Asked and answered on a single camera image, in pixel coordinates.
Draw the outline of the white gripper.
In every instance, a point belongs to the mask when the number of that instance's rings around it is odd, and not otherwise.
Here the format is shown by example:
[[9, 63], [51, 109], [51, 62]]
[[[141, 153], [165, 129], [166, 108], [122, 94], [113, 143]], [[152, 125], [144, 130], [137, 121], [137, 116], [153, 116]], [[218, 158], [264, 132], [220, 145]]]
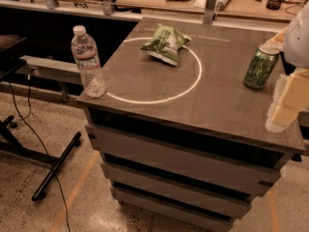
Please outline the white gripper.
[[287, 129], [298, 114], [309, 106], [309, 2], [288, 26], [265, 42], [268, 53], [283, 50], [285, 60], [296, 68], [290, 75], [280, 74], [276, 81], [266, 119], [266, 129], [281, 132]]

